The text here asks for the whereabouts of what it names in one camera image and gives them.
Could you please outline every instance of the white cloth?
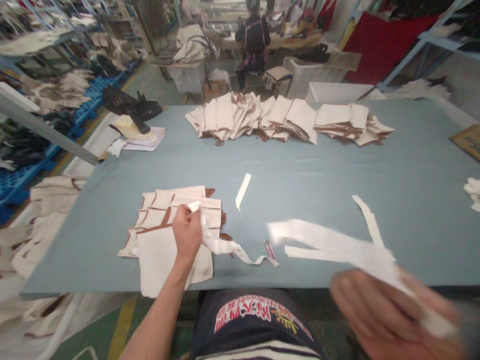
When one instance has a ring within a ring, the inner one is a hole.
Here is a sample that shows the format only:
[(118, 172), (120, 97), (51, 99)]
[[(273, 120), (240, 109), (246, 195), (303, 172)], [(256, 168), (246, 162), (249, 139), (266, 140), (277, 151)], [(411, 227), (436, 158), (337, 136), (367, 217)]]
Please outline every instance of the white cloth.
[(470, 198), (473, 200), (471, 208), (480, 213), (480, 180), (469, 177), (463, 190), (470, 195)]

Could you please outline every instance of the cutting table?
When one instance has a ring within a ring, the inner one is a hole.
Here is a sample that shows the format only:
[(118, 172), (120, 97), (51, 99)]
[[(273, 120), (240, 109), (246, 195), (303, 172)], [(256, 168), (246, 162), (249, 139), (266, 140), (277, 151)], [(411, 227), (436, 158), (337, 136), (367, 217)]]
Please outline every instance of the cutting table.
[[(480, 284), (480, 213), (463, 191), (480, 178), (480, 163), (448, 137), (461, 128), (426, 99), (377, 100), (363, 104), (396, 128), (384, 146), (357, 147), (319, 134), (318, 145), (241, 136), (215, 146), (199, 139), (185, 120), (194, 106), (171, 106), (150, 120), (166, 128), (153, 152), (123, 151), (96, 166), (47, 254), (21, 294), (33, 299), (66, 292), (138, 292), (135, 258), (118, 257), (134, 225), (142, 193), (194, 185), (215, 188), (222, 200), (222, 231), (251, 259), (266, 255), (267, 222), (302, 219), (371, 241), (362, 212), (368, 204), (385, 246), (400, 266), (429, 286)], [(250, 184), (235, 197), (245, 173)], [(295, 242), (288, 245), (302, 246)], [(348, 266), (288, 258), (273, 245), (280, 266), (246, 265), (213, 255), (213, 278), (190, 290), (272, 287), (325, 288)]]

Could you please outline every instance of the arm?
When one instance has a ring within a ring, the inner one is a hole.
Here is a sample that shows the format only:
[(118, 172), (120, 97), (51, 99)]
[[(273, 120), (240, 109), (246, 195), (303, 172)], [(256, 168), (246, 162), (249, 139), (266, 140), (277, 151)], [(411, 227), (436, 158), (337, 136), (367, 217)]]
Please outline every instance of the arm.
[(180, 206), (172, 226), (177, 247), (175, 264), (160, 294), (123, 351), (122, 360), (166, 360), (170, 357), (185, 284), (202, 244), (200, 211), (190, 213), (187, 206)]
[(263, 26), (263, 34), (265, 35), (265, 46), (267, 47), (270, 45), (270, 32), (269, 32), (269, 24), (267, 23), (267, 19), (265, 16), (261, 18), (261, 25)]
[(245, 41), (245, 24), (242, 22), (240, 28), (235, 33), (235, 41), (237, 43), (244, 43)]
[[(401, 276), (418, 300), (458, 325), (459, 315), (450, 301), (405, 271)], [(465, 359), (457, 336), (437, 338), (421, 326), (425, 314), (418, 301), (360, 270), (335, 275), (330, 293), (372, 360)]]

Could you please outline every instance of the yellow floor line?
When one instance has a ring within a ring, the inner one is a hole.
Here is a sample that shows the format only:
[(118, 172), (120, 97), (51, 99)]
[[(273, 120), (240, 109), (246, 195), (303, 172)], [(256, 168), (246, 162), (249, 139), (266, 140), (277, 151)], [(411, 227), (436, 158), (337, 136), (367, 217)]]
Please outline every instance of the yellow floor line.
[(116, 322), (115, 332), (111, 339), (110, 349), (108, 350), (108, 360), (117, 360), (125, 349), (137, 299), (138, 296), (135, 296), (133, 299), (124, 303), (121, 307), (120, 315)]

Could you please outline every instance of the red fabric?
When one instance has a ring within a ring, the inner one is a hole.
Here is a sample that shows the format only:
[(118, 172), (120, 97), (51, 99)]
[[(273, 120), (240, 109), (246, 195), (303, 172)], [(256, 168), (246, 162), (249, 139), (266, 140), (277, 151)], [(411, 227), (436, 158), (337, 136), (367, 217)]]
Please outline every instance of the red fabric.
[[(35, 4), (32, 0), (27, 0), (27, 1), (35, 8)], [(18, 5), (20, 5), (24, 9), (27, 8), (27, 6), (25, 5), (25, 3), (22, 0), (18, 0)]]
[(384, 21), (364, 12), (343, 49), (361, 53), (360, 64), (345, 78), (355, 84), (375, 85), (382, 81), (411, 49), (415, 39), (437, 19), (438, 15)]
[(326, 32), (330, 28), (330, 23), (332, 22), (332, 17), (334, 16), (335, 5), (337, 4), (337, 0), (326, 0), (325, 4), (320, 10), (318, 17), (316, 18), (316, 23), (321, 24), (323, 32)]

